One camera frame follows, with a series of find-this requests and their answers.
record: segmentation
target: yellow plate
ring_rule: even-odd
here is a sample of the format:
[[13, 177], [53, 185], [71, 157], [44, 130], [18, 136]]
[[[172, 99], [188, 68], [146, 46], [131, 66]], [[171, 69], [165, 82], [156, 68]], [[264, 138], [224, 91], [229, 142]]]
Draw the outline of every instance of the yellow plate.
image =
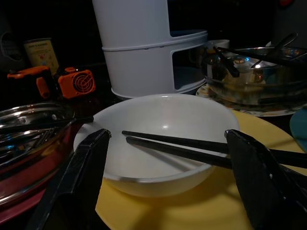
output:
[[[244, 113], [234, 113], [241, 130], [268, 148], [303, 152], [291, 136], [271, 123]], [[307, 170], [296, 170], [307, 175]], [[112, 230], [252, 229], [232, 171], [219, 167], [197, 187], [162, 198], [131, 196], [109, 186], [104, 180], [96, 211]]]

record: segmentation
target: fan grille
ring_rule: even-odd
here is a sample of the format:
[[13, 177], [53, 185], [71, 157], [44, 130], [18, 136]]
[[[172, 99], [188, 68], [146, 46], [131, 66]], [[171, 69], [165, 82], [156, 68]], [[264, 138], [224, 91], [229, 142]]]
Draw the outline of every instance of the fan grille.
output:
[[90, 74], [77, 74], [73, 78], [73, 86], [76, 91], [81, 93], [90, 92], [94, 86], [94, 79]]

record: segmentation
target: orange fan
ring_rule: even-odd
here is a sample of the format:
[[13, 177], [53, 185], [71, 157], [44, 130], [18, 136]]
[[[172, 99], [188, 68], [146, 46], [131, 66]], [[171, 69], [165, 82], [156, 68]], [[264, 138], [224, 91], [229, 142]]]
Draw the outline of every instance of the orange fan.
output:
[[67, 75], [62, 75], [58, 79], [64, 98], [70, 99], [95, 91], [96, 85], [91, 71], [77, 71], [73, 67], [66, 68], [65, 71]]

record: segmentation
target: can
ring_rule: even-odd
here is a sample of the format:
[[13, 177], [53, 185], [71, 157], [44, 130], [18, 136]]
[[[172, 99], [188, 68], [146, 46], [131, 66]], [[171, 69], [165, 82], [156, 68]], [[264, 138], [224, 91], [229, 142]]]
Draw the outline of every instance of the can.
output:
[[51, 38], [25, 41], [24, 48], [33, 67], [48, 66], [51, 74], [56, 74], [59, 63], [51, 43]]

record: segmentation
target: white bowl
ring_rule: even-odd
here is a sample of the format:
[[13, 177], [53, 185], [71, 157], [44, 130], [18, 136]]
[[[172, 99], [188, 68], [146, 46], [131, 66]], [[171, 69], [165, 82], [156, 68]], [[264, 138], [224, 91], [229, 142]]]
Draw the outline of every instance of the white bowl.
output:
[[212, 100], [184, 94], [151, 95], [130, 99], [97, 113], [92, 124], [85, 124], [79, 130], [74, 149], [88, 134], [101, 128], [108, 129], [112, 135], [104, 178], [122, 192], [157, 197], [175, 195], [197, 186], [213, 167], [130, 145], [122, 130], [226, 142], [224, 131], [239, 129], [239, 125], [230, 110]]

